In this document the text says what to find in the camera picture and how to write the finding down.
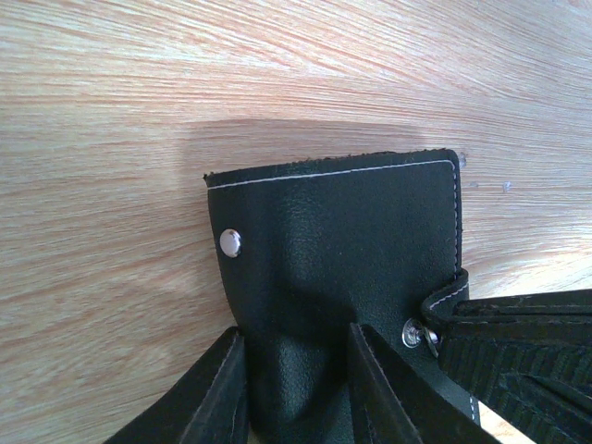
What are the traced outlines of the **black leather card holder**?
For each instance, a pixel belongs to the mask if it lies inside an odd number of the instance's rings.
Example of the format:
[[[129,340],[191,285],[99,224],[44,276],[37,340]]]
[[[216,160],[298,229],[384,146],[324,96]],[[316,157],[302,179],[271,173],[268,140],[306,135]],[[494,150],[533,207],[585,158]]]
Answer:
[[[218,263],[244,337],[250,423],[262,443],[353,442],[350,324],[368,325],[470,419],[477,401],[404,324],[461,275],[459,160],[448,149],[260,166],[205,177]]]

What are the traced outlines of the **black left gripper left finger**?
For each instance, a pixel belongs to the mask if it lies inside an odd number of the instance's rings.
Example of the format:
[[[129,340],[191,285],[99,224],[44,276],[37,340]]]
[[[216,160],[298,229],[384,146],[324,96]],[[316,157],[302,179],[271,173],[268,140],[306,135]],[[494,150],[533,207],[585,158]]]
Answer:
[[[156,403],[108,443],[245,443],[248,402],[244,337],[228,328]]]

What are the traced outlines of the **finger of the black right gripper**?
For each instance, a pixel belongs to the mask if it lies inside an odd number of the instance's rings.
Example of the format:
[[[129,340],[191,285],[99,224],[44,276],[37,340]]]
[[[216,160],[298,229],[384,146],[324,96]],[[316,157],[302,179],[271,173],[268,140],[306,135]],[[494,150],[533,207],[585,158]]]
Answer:
[[[458,302],[440,369],[535,443],[591,440],[591,292]]]

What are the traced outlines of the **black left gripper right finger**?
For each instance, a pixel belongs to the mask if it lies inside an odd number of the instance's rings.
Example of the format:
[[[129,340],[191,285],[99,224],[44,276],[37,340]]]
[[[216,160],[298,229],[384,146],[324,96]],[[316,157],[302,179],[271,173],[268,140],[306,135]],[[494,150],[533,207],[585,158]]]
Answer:
[[[438,394],[370,326],[349,326],[347,373],[356,443],[498,441]]]

